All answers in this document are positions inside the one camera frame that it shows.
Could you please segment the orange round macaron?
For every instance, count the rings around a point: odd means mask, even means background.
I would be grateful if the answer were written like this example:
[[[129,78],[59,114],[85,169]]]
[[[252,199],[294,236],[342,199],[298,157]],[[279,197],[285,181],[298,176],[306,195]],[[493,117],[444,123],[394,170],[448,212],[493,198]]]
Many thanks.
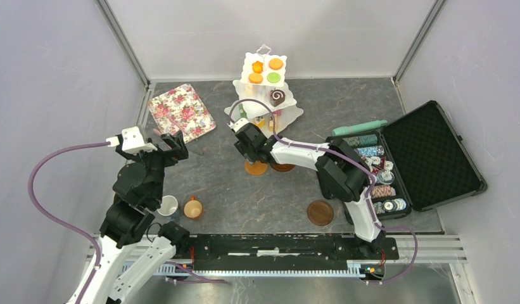
[[[272,58],[269,61],[268,66],[272,70],[280,70],[284,66],[284,62],[280,58]]]
[[[252,84],[261,84],[263,82],[263,75],[261,73],[253,72],[249,74],[248,81]]]

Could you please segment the orange star pastry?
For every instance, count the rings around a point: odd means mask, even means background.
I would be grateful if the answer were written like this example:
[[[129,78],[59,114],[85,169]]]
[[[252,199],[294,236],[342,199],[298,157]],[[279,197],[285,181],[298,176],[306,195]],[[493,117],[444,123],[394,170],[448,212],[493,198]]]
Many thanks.
[[[263,72],[263,62],[261,62],[261,61],[256,61],[256,62],[252,63],[251,67],[252,67],[252,70],[254,73]]]

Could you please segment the green round macaron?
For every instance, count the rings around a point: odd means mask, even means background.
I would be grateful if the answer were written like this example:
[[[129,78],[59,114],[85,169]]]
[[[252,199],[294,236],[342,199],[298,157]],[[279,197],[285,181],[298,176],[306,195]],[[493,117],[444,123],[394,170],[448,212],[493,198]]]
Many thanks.
[[[270,72],[266,77],[267,81],[271,84],[276,84],[281,81],[281,75],[277,72]]]

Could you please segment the green square cake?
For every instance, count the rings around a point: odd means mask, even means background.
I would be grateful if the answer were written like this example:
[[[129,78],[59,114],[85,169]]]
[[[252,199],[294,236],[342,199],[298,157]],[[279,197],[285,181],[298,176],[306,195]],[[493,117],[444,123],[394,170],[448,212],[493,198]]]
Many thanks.
[[[240,116],[240,118],[248,119],[248,114],[247,114],[247,112],[245,111],[245,108],[244,108],[244,106],[243,106],[243,103],[241,103],[241,104],[238,105],[238,110],[239,110],[239,116]]]

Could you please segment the cream round pastry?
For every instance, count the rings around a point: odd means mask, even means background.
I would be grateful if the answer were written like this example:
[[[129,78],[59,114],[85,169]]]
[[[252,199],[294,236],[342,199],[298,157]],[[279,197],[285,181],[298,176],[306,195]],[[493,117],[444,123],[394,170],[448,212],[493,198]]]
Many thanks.
[[[245,84],[243,89],[243,94],[249,98],[255,96],[257,93],[257,88],[253,84]]]

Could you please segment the large brown wooden saucer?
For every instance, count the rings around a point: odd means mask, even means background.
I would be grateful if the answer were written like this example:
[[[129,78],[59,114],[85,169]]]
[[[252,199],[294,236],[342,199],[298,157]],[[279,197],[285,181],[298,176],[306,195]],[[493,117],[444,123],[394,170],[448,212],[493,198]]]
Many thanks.
[[[270,163],[270,166],[277,172],[289,172],[295,168],[295,165],[291,164]]]

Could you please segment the pink-tipped metal tongs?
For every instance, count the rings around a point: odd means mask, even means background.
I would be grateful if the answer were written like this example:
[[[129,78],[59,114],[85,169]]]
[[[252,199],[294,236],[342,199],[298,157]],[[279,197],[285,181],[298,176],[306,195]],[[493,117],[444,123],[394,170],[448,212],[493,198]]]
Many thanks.
[[[183,136],[185,143],[196,143],[199,136],[202,136],[206,127],[206,124],[202,118],[189,117],[187,120],[179,118],[178,120],[173,119],[172,115],[155,115],[155,124],[157,126],[154,129],[154,133],[158,135],[167,134],[174,135],[180,134]]]

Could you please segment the chocolate swirl roll cake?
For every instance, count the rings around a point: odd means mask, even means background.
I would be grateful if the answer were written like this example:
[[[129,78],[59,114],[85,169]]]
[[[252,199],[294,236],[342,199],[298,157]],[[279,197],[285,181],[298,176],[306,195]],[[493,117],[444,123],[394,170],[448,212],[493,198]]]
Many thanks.
[[[273,89],[269,92],[270,103],[277,107],[286,100],[286,93],[281,89]]]

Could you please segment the yellow cake slice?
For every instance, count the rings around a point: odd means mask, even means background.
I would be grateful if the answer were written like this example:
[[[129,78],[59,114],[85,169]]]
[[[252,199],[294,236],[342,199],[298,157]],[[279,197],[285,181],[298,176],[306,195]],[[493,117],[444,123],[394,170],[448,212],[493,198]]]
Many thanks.
[[[255,117],[253,123],[261,129],[265,125],[265,119],[264,117]]]

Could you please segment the orange mug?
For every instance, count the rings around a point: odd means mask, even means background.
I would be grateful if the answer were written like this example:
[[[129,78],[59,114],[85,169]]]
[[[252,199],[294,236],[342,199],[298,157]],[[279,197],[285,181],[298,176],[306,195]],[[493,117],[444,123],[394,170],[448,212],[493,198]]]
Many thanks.
[[[190,200],[184,205],[184,215],[189,219],[199,219],[203,214],[203,204],[196,199],[195,196],[191,196]]]

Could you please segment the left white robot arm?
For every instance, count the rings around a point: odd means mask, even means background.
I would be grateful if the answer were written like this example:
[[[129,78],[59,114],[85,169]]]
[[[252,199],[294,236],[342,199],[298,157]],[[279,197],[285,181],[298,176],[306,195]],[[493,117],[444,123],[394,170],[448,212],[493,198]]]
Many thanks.
[[[165,169],[189,156],[184,134],[161,134],[161,149],[139,127],[124,129],[103,143],[126,160],[113,185],[114,202],[92,239],[94,256],[69,303],[125,303],[168,259],[193,253],[190,233],[175,222],[160,226],[148,250],[123,274],[120,270],[143,239],[163,201]]]

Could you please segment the light orange wooden coaster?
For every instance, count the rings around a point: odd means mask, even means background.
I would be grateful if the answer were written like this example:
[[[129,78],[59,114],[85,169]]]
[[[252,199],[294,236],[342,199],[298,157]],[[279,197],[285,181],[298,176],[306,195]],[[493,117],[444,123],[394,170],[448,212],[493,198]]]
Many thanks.
[[[255,161],[252,163],[245,160],[244,169],[248,174],[252,176],[260,176],[266,173],[266,171],[269,169],[269,165],[260,161]]]

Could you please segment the orange yellow cake piece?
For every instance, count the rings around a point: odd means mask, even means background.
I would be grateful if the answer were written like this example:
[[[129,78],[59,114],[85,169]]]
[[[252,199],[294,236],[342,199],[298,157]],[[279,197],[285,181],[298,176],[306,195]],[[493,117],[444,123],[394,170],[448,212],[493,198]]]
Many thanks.
[[[268,129],[272,132],[277,132],[279,126],[279,116],[277,114],[273,114],[269,117]]]

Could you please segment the white mug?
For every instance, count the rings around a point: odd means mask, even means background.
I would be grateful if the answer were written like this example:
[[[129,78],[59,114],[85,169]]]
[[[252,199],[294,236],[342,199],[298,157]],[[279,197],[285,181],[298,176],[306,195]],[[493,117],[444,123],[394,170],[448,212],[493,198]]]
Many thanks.
[[[160,207],[156,211],[163,217],[174,216],[179,212],[179,202],[174,196],[163,196]]]

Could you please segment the dark brown wooden coaster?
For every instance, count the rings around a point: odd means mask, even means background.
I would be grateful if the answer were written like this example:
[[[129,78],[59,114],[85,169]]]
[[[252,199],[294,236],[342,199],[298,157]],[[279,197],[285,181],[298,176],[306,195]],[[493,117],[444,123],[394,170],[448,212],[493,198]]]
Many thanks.
[[[332,222],[334,210],[328,202],[316,200],[309,204],[307,217],[314,225],[326,226]]]

